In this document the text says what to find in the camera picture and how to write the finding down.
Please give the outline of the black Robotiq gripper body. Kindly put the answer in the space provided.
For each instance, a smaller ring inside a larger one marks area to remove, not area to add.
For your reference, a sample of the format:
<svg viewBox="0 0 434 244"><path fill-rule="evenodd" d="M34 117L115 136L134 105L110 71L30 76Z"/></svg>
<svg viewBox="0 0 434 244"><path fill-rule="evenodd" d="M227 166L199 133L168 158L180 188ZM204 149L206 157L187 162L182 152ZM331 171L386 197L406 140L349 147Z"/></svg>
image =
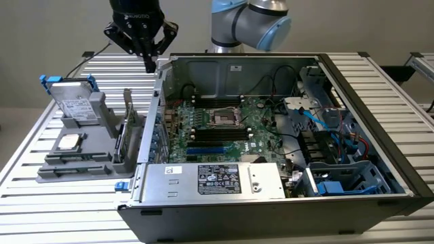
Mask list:
<svg viewBox="0 0 434 244"><path fill-rule="evenodd" d="M159 1L110 0L110 5L114 23L130 36L135 50L151 48L164 20Z"/></svg>

